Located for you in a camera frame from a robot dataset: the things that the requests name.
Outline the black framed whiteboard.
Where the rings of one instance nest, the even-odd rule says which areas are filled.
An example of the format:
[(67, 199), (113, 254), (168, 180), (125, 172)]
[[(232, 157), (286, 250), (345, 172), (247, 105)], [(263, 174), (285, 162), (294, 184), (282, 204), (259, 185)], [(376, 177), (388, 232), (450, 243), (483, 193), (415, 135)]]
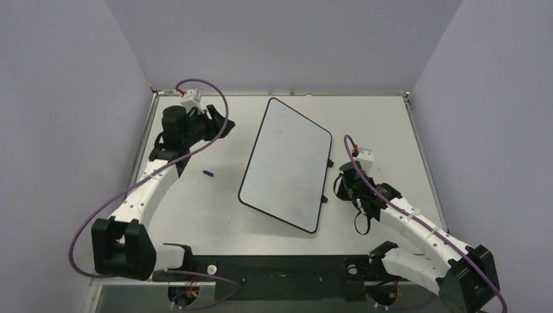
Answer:
[(267, 102), (243, 180), (241, 204), (309, 234), (316, 233), (332, 134), (283, 101)]

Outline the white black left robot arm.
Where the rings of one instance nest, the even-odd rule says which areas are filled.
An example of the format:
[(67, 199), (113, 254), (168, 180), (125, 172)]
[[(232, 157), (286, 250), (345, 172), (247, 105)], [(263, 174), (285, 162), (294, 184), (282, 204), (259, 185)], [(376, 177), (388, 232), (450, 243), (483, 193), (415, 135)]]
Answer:
[(154, 244), (147, 229), (163, 197), (182, 176), (191, 147), (225, 138), (235, 122), (213, 105), (205, 110), (177, 105), (163, 111), (161, 124), (138, 186), (108, 218), (96, 219), (91, 227), (95, 271), (100, 275), (147, 280), (155, 271), (169, 269), (176, 279), (187, 280), (194, 274), (195, 264), (187, 258), (192, 254), (189, 246)]

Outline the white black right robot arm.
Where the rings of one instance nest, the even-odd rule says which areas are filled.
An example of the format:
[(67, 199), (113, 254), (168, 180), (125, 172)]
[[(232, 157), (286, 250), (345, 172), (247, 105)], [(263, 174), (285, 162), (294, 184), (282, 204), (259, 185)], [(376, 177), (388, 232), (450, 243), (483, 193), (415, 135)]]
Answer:
[(425, 218), (392, 186), (375, 184), (358, 161), (343, 164), (335, 180), (336, 196), (351, 202), (359, 215), (397, 231), (421, 256), (386, 241), (368, 257), (369, 273), (376, 278), (399, 276), (436, 295), (451, 312), (478, 312), (498, 298), (508, 311), (493, 254), (454, 238)]

